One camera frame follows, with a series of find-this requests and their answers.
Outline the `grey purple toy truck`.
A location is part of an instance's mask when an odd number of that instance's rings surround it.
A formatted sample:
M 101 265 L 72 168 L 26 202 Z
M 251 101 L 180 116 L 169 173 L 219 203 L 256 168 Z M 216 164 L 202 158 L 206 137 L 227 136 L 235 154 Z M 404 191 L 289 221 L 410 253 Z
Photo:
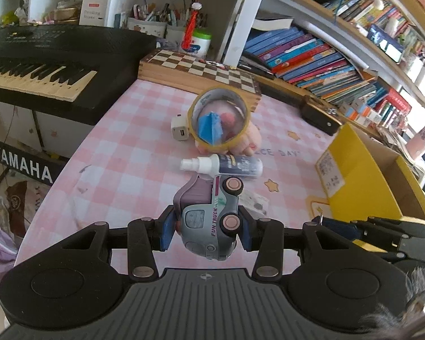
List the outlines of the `grey purple toy truck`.
M 173 198 L 184 247 L 208 260 L 226 260 L 242 225 L 238 214 L 242 191 L 238 177 L 193 174 Z

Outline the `blue white spray bottle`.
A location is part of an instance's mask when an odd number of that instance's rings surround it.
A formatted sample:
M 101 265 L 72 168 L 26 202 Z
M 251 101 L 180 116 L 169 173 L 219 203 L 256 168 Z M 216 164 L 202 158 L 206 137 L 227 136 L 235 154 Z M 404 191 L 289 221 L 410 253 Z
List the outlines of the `blue white spray bottle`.
M 262 176 L 262 160 L 257 157 L 212 154 L 209 157 L 182 159 L 180 170 L 192 171 L 202 175 L 253 177 Z

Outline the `pink plush toy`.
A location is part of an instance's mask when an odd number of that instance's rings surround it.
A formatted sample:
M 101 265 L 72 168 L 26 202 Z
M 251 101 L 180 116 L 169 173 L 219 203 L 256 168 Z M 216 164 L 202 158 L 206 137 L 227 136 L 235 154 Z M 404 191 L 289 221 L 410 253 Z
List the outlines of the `pink plush toy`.
M 219 100 L 208 103 L 199 113 L 199 117 L 209 112 L 217 113 L 222 121 L 223 136 L 221 143 L 231 140 L 243 129 L 243 114 L 238 107 L 229 101 Z M 261 144 L 262 137 L 259 129 L 250 121 L 245 133 L 239 137 L 237 143 L 227 150 L 217 151 L 217 154 L 252 156 L 261 147 Z

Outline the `white USB charger cube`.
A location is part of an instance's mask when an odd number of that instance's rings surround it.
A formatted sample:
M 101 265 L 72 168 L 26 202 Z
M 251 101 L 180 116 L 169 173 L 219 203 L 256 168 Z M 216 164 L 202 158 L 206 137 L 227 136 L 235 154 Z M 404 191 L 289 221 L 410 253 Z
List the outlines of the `white USB charger cube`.
M 176 141 L 187 141 L 190 137 L 189 125 L 185 115 L 177 114 L 171 120 L 171 134 Z

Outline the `yellow tape roll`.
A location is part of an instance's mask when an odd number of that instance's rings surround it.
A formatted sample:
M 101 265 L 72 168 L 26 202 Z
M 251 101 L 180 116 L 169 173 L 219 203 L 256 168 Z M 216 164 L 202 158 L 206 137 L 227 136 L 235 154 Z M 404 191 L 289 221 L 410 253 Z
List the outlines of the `yellow tape roll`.
M 238 133 L 237 136 L 235 136 L 231 140 L 224 143 L 220 143 L 218 145 L 210 145 L 199 138 L 199 135 L 197 132 L 198 117 L 201 110 L 206 105 L 208 105 L 208 103 L 213 101 L 219 101 L 219 100 L 229 101 L 231 104 L 238 107 L 238 109 L 240 109 L 243 114 L 244 124 L 243 124 L 243 129 Z M 248 105 L 244 101 L 243 97 L 240 94 L 236 93 L 235 91 L 225 88 L 223 86 L 211 88 L 204 91 L 202 94 L 199 94 L 197 98 L 194 100 L 194 102 L 192 103 L 192 105 L 190 106 L 190 109 L 188 110 L 188 113 L 187 113 L 189 131 L 192 134 L 195 142 L 199 146 L 201 146 L 202 148 L 210 152 L 227 150 L 229 147 L 232 147 L 233 145 L 235 145 L 239 137 L 242 136 L 243 133 L 245 133 L 250 120 L 251 120 L 251 111 L 248 108 Z

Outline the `pink checkered table mat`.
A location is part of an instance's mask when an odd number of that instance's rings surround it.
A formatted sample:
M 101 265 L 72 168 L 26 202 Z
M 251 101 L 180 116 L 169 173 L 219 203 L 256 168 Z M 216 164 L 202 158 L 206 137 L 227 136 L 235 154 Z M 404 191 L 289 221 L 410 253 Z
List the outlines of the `pink checkered table mat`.
M 176 141 L 171 120 L 184 114 L 194 94 L 136 81 L 83 141 L 54 182 L 33 218 L 18 260 L 24 261 L 78 230 L 105 221 L 125 227 L 157 218 L 190 174 L 181 160 L 197 156 L 192 141 Z M 262 97 L 252 122 L 262 135 L 259 178 L 246 191 L 269 202 L 267 214 L 299 228 L 314 216 L 330 215 L 315 163 L 332 138 L 305 123 L 297 109 Z

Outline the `yellow cardboard box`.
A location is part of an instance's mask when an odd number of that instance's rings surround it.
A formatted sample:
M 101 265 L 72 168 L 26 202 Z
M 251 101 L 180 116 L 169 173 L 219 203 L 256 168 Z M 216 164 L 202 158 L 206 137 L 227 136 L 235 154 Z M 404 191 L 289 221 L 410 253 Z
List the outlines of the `yellow cardboard box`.
M 404 158 L 345 124 L 315 164 L 332 217 L 425 220 L 425 194 Z

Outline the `black brown case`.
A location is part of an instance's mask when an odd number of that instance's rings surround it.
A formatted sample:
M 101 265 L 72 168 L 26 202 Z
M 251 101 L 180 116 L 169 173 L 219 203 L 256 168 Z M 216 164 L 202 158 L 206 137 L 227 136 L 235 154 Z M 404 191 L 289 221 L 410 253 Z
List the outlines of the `black brown case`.
M 324 105 L 316 97 L 305 96 L 300 105 L 301 118 L 314 128 L 334 135 L 342 126 L 337 110 Z

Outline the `wooden chessboard box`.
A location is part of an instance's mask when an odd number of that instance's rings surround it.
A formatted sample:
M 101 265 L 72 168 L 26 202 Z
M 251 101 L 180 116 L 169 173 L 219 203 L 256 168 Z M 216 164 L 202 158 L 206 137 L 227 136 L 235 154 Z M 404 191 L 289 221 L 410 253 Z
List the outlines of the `wooden chessboard box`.
M 229 88 L 251 111 L 256 110 L 262 96 L 259 83 L 246 71 L 165 49 L 140 60 L 138 78 L 195 94 L 215 87 Z

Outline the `black Yamaha keyboard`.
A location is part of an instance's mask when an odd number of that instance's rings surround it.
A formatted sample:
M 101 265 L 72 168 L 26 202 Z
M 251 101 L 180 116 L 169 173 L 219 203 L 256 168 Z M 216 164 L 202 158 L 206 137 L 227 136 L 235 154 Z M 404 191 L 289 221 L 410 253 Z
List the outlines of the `black Yamaha keyboard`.
M 116 28 L 1 28 L 0 163 L 52 185 L 155 46 L 153 36 Z

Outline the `row of leaning books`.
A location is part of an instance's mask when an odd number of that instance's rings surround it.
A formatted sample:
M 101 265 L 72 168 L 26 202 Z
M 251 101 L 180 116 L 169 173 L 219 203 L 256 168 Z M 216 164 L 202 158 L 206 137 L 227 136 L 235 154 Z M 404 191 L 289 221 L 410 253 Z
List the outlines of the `row of leaning books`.
M 363 100 L 373 107 L 388 94 L 377 78 L 359 70 L 337 48 L 297 26 L 253 29 L 239 65 L 307 90 L 335 106 Z

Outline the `red tassel ornament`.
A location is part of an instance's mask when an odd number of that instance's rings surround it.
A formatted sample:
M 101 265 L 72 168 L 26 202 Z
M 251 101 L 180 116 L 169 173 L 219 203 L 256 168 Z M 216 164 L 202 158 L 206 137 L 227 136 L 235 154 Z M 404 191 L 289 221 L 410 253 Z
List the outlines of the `red tassel ornament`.
M 200 2 L 193 2 L 190 9 L 190 17 L 188 22 L 186 23 L 186 29 L 184 33 L 184 37 L 181 43 L 181 48 L 184 51 L 188 51 L 190 49 L 193 32 L 196 28 L 196 19 L 199 11 L 202 9 L 202 4 Z

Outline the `white green-lidded jar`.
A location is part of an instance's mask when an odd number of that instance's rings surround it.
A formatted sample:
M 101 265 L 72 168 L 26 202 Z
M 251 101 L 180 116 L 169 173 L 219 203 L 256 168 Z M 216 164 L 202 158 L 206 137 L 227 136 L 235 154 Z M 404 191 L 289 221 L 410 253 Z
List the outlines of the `white green-lidded jar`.
M 212 40 L 212 35 L 205 29 L 196 28 L 191 41 L 192 55 L 198 58 L 205 58 Z

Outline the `white pen holder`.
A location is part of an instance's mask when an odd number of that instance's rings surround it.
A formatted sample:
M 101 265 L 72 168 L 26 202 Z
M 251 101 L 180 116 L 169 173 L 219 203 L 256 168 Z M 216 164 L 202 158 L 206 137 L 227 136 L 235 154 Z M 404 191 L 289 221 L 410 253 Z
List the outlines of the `white pen holder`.
M 144 21 L 135 18 L 127 19 L 127 28 L 131 31 L 139 31 L 162 39 L 166 33 L 165 22 Z

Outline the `white bookshelf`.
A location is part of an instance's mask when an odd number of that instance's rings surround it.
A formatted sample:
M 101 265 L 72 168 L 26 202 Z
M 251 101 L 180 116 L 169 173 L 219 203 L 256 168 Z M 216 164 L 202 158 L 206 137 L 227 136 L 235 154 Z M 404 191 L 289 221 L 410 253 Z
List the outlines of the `white bookshelf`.
M 46 13 L 56 8 L 58 2 L 68 0 L 30 0 L 28 19 L 40 22 Z M 191 0 L 107 0 L 103 25 L 111 27 L 115 16 L 129 12 L 134 5 L 166 2 L 175 8 L 190 4 Z M 252 23 L 261 10 L 288 15 L 294 22 L 315 33 L 335 46 L 361 68 L 376 71 L 380 78 L 396 90 L 406 90 L 425 108 L 425 94 L 420 87 L 425 73 L 410 78 L 401 66 L 393 62 L 380 48 L 365 38 L 351 23 L 334 16 L 328 9 L 313 0 L 199 0 L 208 13 L 208 26 L 212 29 L 212 53 L 228 65 L 236 65 L 241 56 Z M 0 25 L 4 14 L 14 10 L 19 0 L 0 0 Z

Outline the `white box on shelf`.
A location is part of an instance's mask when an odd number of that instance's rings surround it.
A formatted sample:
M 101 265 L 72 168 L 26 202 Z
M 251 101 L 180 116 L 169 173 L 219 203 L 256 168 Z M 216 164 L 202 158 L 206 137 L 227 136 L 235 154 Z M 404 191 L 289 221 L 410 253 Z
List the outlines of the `white box on shelf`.
M 108 0 L 83 0 L 80 10 L 80 26 L 103 27 Z

